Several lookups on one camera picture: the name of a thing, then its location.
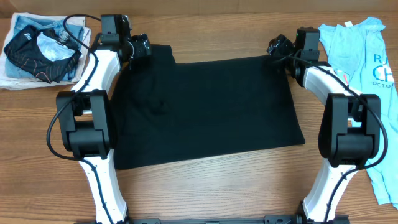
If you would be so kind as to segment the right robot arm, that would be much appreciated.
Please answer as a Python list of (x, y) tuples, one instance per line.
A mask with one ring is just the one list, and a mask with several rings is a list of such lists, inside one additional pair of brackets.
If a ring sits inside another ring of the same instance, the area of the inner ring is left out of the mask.
[(352, 89), (338, 78), (331, 65), (319, 59), (319, 39), (318, 29), (301, 27), (295, 41), (281, 34), (267, 48), (274, 62), (325, 109), (318, 134), (323, 162), (310, 193), (295, 215), (267, 215), (266, 223), (349, 223), (348, 216), (335, 214), (337, 205), (353, 176), (376, 157), (379, 143), (388, 143), (380, 98)]

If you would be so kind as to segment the black t-shirt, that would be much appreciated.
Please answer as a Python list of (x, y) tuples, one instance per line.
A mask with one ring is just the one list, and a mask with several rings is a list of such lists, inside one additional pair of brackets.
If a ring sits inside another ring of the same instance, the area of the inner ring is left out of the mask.
[(119, 170), (305, 143), (287, 77), (268, 55), (177, 63), (168, 45), (119, 76)]

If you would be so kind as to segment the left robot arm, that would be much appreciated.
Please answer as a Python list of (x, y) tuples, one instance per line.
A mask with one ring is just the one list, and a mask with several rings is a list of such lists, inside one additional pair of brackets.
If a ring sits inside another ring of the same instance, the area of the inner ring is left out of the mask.
[(57, 113), (63, 145), (81, 165), (96, 208), (95, 223), (129, 223), (129, 209), (121, 194), (116, 169), (116, 125), (108, 93), (122, 65), (150, 56), (146, 34), (131, 35), (127, 15), (105, 14), (101, 32), (88, 47), (88, 65), (70, 91), (57, 95)]

